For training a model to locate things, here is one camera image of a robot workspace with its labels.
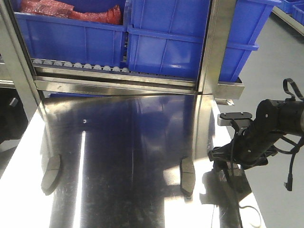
metal shelf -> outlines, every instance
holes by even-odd
[[[295,19],[293,19],[289,14],[285,13],[278,7],[274,7],[272,10],[279,18],[281,18],[283,21],[285,21],[288,25],[293,27],[295,30],[297,30],[302,36],[304,36],[304,26],[297,22]]]
[[[218,83],[236,0],[213,0],[197,81],[136,72],[115,72],[33,64],[10,1],[0,1],[0,87],[15,87],[29,119],[43,97],[40,91],[94,95],[212,94],[239,99],[241,85]]]

raw meat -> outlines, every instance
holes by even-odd
[[[47,5],[57,9],[68,9],[72,11],[74,6],[55,0],[40,0],[40,4]]]
[[[58,17],[58,18],[68,18],[68,16],[71,14],[71,10],[69,9],[60,9],[49,5],[43,5],[39,4],[35,12],[38,14]]]
[[[119,5],[114,6],[107,12],[80,13],[73,11],[74,6],[56,0],[22,0],[20,12],[42,14],[60,18],[70,18],[85,21],[122,24],[122,16]]]
[[[72,11],[72,13],[69,15],[69,18],[109,23],[114,25],[120,25],[122,20],[119,5],[116,5],[113,8],[109,9],[107,12],[103,13],[80,13]]]
[[[37,14],[35,9],[38,5],[38,0],[22,0],[20,4],[20,12]]]

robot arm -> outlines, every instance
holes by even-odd
[[[295,96],[287,88],[289,82],[297,96],[302,101],[296,101]],[[240,164],[244,169],[258,165],[268,164],[267,157],[278,152],[292,154],[292,163],[295,154],[304,144],[304,99],[292,79],[285,79],[284,90],[291,98],[284,101],[264,100],[256,110],[256,119],[251,120],[249,113],[221,114],[219,125],[232,125],[235,136],[225,146],[214,148],[208,153],[211,161],[220,160]],[[298,143],[294,143],[284,137],[286,134],[301,136]],[[273,144],[284,139],[291,143],[294,148],[290,152],[284,152]],[[292,175],[286,185],[291,190]]]

blue crate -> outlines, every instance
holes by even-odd
[[[14,10],[18,11],[21,0],[11,2]],[[125,0],[62,2],[75,5],[78,11],[102,12],[115,4],[123,6]],[[128,13],[131,12],[125,10],[124,16],[127,17]],[[111,25],[19,12],[15,12],[15,16],[32,58],[123,66],[126,23]]]
[[[133,0],[131,24],[172,34],[203,37],[209,0]]]
[[[228,41],[254,45],[273,7],[279,4],[279,0],[237,0]]]
[[[131,71],[196,79],[203,38],[128,26],[127,63]]]
[[[282,4],[278,6],[282,11],[285,13],[292,13],[293,12],[293,6],[304,4],[304,0],[281,0]]]
[[[304,4],[293,6],[293,18],[304,25]]]
[[[259,46],[228,42],[219,75],[219,81],[235,82],[252,51]]]

stainless steel table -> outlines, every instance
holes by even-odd
[[[212,95],[45,99],[0,179],[0,227],[237,227],[223,200],[231,188],[207,157],[230,142],[218,113]],[[61,174],[46,196],[41,182],[56,154]],[[195,167],[191,198],[180,188],[184,156]],[[265,227],[253,193],[242,198],[257,209],[240,210],[243,226]]]

